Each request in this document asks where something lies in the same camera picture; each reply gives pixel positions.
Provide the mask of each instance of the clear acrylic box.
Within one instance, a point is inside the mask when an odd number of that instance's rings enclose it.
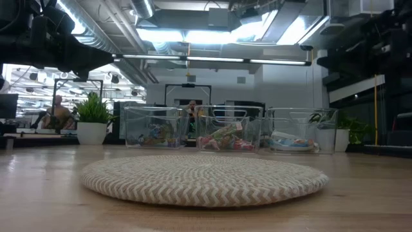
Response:
[[[258,151],[262,107],[197,106],[194,114],[199,150]]]
[[[126,106],[128,148],[180,148],[185,140],[188,114],[179,108]]]
[[[266,123],[270,149],[279,153],[335,152],[336,109],[271,108]]]

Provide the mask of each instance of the white flower pot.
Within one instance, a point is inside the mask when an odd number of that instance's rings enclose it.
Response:
[[[321,151],[333,153],[335,146],[334,129],[316,129],[316,142],[319,144]]]
[[[349,144],[349,130],[338,129],[336,131],[336,152],[345,152]]]
[[[81,145],[101,145],[106,137],[107,124],[93,122],[77,123],[77,138]]]

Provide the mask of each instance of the desk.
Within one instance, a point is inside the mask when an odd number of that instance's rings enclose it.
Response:
[[[412,160],[374,155],[260,155],[323,170],[314,195],[246,209],[188,209],[125,202],[79,184],[94,161],[196,150],[63,146],[0,151],[1,231],[411,231]]]

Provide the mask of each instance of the white woven trivet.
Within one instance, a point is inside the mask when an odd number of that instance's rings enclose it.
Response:
[[[178,206],[271,204],[319,191],[321,171],[274,160],[212,155],[152,155],[86,166],[81,182],[123,200]]]

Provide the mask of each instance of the wooden tabletop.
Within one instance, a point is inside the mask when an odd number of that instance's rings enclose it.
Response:
[[[263,207],[193,209],[126,202],[79,184],[96,160],[196,150],[61,146],[0,151],[0,231],[412,231],[412,160],[362,154],[260,155],[323,170],[316,194]]]

